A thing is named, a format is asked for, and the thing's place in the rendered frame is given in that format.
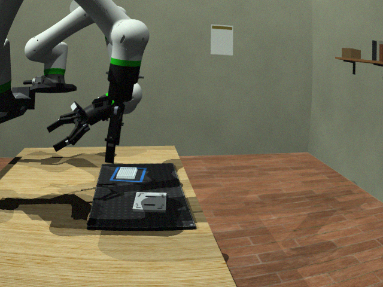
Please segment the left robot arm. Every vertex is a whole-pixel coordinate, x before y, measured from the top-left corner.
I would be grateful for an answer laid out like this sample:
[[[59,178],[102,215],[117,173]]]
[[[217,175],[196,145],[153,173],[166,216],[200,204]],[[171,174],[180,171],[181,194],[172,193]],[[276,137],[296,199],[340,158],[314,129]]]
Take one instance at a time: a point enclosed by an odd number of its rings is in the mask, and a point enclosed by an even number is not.
[[[79,6],[54,26],[31,38],[25,46],[25,55],[31,61],[44,63],[44,75],[36,76],[33,80],[24,81],[23,84],[66,84],[64,74],[66,71],[68,45],[62,41],[93,23],[95,22],[92,18]],[[129,114],[134,111],[141,98],[142,89],[136,83],[133,87],[132,99],[124,102],[125,109],[123,114]],[[111,105],[108,105],[107,109],[98,110],[102,121],[108,121],[110,118]],[[76,101],[71,105],[71,108],[79,117],[85,116],[83,108]]]

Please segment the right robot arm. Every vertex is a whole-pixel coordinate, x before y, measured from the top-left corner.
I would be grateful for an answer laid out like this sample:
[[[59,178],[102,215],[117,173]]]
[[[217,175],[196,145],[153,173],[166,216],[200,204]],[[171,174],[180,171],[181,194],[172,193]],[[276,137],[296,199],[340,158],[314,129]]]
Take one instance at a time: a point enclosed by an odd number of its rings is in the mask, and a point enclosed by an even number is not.
[[[141,60],[150,34],[147,26],[128,17],[112,0],[74,0],[97,24],[113,46],[108,81],[132,85],[139,74]],[[8,32],[23,0],[0,0],[0,111],[12,107],[16,99],[11,91],[11,59]],[[94,111],[105,109],[113,100],[94,99]]]

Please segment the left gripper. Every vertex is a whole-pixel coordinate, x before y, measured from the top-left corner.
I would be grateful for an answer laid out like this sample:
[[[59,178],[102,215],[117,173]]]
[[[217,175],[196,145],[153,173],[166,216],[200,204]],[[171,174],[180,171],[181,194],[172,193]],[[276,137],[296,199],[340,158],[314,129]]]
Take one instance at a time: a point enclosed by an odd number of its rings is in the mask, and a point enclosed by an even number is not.
[[[58,142],[57,144],[53,145],[53,148],[56,152],[67,145],[75,145],[78,142],[78,140],[90,130],[89,125],[92,126],[98,121],[101,121],[101,116],[98,110],[94,111],[93,104],[87,106],[83,110],[85,112],[85,116],[83,117],[79,117],[78,115],[76,115],[75,112],[70,112],[68,114],[61,115],[60,119],[47,126],[48,132],[51,132],[54,129],[60,127],[61,125],[71,123],[75,124],[75,128],[69,136],[67,136],[64,140]]]

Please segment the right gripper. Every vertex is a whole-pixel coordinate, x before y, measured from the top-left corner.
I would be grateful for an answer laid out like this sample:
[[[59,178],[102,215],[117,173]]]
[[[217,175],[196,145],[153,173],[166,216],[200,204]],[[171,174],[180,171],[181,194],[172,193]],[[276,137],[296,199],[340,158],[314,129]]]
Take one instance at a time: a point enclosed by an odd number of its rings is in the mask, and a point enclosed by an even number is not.
[[[107,138],[105,138],[105,141],[107,142],[105,163],[114,164],[115,146],[119,145],[121,126],[124,124],[122,123],[125,107],[124,102],[128,102],[132,99],[133,87],[134,84],[121,85],[110,82],[108,98],[113,100],[114,103],[111,105],[110,123]]]

